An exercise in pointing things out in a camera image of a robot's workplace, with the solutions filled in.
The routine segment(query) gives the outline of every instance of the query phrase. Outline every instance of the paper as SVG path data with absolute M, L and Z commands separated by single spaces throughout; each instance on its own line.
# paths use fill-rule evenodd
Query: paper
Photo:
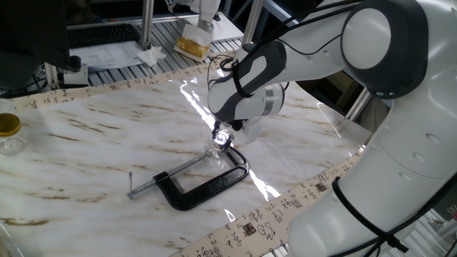
M 146 50 L 138 54 L 138 57 L 148 64 L 149 67 L 152 67 L 157 64 L 157 59 L 164 59 L 166 54 L 161 52 L 162 48 L 151 46 L 151 49 Z
M 100 71 L 142 64 L 138 57 L 142 51 L 135 41 L 128 41 L 70 49 L 70 55 L 79 56 L 89 71 Z
M 211 40 L 213 40 L 210 33 L 190 24 L 185 25 L 183 37 L 185 39 L 190 39 L 201 46 L 208 46 L 211 43 Z

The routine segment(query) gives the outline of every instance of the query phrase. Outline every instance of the white tissue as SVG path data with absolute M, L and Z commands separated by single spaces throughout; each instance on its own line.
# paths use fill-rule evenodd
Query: white tissue
M 148 64 L 149 67 L 152 67 L 157 64 L 158 59 L 164 59 L 166 57 L 166 54 L 163 54 L 161 50 L 161 46 L 151 46 L 151 49 L 139 53 L 138 57 Z

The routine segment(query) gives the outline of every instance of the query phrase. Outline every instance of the yellow lid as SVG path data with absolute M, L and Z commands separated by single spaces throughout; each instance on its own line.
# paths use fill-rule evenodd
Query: yellow lid
M 21 121 L 14 114 L 0 114 L 0 137 L 13 136 L 21 129 Z
M 203 54 L 209 49 L 209 46 L 202 46 L 190 39 L 185 39 L 182 36 L 178 37 L 175 46 L 179 47 L 182 51 L 199 58 L 203 57 Z

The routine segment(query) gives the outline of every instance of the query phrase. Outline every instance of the table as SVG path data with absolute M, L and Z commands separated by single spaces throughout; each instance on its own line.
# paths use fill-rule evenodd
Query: table
M 128 200 L 134 187 L 204 150 L 213 116 L 206 77 L 113 91 L 18 114 L 25 152 L 0 158 L 0 221 L 25 256 L 168 256 L 235 217 L 332 167 L 369 132 L 300 89 L 286 92 L 261 136 L 236 148 L 251 172 L 187 211 L 158 188 Z M 176 176 L 189 190 L 226 170 L 205 161 Z

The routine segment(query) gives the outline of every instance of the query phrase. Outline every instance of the keyboard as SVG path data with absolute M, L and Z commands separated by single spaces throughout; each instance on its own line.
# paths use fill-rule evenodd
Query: keyboard
M 67 31 L 69 48 L 132 41 L 140 38 L 131 24 L 97 26 Z

